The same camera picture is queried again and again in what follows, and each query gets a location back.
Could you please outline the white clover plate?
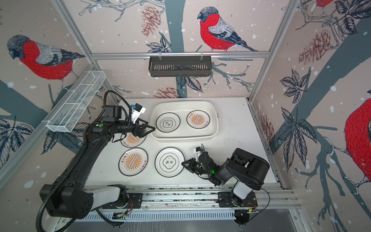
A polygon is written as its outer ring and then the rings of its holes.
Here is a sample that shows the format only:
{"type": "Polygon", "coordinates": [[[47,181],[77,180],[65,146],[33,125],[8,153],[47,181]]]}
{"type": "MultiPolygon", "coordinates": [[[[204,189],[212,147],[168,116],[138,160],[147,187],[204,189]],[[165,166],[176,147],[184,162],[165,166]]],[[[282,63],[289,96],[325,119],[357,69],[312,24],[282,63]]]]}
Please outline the white clover plate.
{"type": "Polygon", "coordinates": [[[156,127],[164,133],[173,132],[180,126],[180,117],[175,113],[164,113],[156,120],[156,127]]]}
{"type": "Polygon", "coordinates": [[[179,175],[183,170],[185,161],[183,153],[177,148],[164,148],[155,158],[155,169],[158,174],[166,178],[179,175]]]}

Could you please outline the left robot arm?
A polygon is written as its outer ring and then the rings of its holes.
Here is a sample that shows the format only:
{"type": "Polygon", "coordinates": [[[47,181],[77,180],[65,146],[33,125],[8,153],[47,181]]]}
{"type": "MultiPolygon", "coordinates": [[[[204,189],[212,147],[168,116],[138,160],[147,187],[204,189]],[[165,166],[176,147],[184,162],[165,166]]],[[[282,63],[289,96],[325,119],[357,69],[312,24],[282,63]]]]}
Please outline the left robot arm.
{"type": "Polygon", "coordinates": [[[129,108],[125,120],[121,120],[122,106],[106,105],[102,116],[89,124],[83,134],[84,143],[72,162],[51,185],[40,190],[43,201],[37,219],[48,212],[53,217],[83,219],[90,211],[108,203],[125,206],[129,202],[126,187],[109,185],[92,192],[84,191],[87,178],[102,150],[109,142],[116,142],[115,134],[131,133],[143,138],[155,131],[147,121],[139,118],[145,108],[135,104],[129,108]]]}

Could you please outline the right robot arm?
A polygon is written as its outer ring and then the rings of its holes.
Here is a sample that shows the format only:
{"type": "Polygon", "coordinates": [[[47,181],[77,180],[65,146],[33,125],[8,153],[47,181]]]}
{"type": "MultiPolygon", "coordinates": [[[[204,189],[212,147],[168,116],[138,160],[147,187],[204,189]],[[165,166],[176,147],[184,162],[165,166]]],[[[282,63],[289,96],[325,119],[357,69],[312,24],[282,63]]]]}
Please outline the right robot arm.
{"type": "Polygon", "coordinates": [[[261,190],[270,168],[269,163],[250,152],[240,148],[235,149],[232,156],[222,165],[217,165],[208,152],[198,147],[200,155],[182,162],[182,166],[214,186],[222,186],[231,178],[237,180],[230,192],[219,192],[220,208],[225,207],[257,207],[254,190],[261,190]]]}

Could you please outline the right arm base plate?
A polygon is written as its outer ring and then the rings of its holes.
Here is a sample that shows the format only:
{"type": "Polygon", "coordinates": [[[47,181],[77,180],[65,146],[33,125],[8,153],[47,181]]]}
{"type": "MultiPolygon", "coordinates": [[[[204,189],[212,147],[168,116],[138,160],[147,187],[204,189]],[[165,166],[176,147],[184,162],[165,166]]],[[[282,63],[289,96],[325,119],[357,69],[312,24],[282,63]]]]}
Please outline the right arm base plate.
{"type": "Polygon", "coordinates": [[[225,207],[252,207],[256,208],[258,206],[257,198],[255,193],[250,192],[244,199],[239,198],[236,194],[231,192],[218,192],[218,200],[220,208],[225,207]]]}

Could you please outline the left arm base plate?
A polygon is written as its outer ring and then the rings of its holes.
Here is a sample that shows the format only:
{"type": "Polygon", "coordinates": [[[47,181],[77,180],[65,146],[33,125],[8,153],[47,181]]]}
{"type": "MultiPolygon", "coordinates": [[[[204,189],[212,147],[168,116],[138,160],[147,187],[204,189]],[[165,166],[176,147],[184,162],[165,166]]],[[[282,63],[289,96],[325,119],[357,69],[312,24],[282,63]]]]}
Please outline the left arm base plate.
{"type": "Polygon", "coordinates": [[[128,193],[126,200],[117,200],[102,206],[103,209],[139,209],[143,199],[142,193],[128,193]]]}

